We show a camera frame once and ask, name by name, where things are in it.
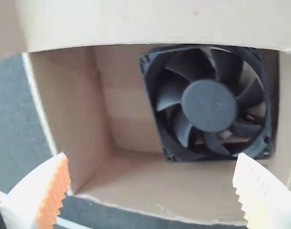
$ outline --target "gray carpet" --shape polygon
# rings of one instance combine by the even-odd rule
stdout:
[[[0,190],[9,192],[50,157],[20,55],[0,62]],[[167,221],[68,197],[61,217],[96,229],[234,229]]]

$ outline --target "black cooling fan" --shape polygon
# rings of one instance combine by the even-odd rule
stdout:
[[[142,54],[140,68],[168,160],[270,157],[269,93],[257,50],[165,46]]]

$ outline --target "cardboard wall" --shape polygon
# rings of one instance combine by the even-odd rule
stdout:
[[[125,43],[215,43],[291,51],[291,0],[15,2],[28,52]]]
[[[47,137],[69,158],[72,191],[170,220],[244,224],[232,188],[235,161],[169,163],[156,154],[161,145],[137,62],[149,48],[115,45],[29,54],[28,75],[36,81],[32,90],[50,128]],[[277,79],[278,55],[266,52],[269,74]],[[276,152],[262,163],[291,188],[291,54],[280,53]]]
[[[0,59],[26,50],[15,0],[0,0]]]
[[[43,108],[43,128],[45,123],[49,128],[46,137],[53,140],[52,152],[66,153],[76,192],[114,147],[93,52],[72,48],[30,53],[28,59],[31,91],[37,110]]]

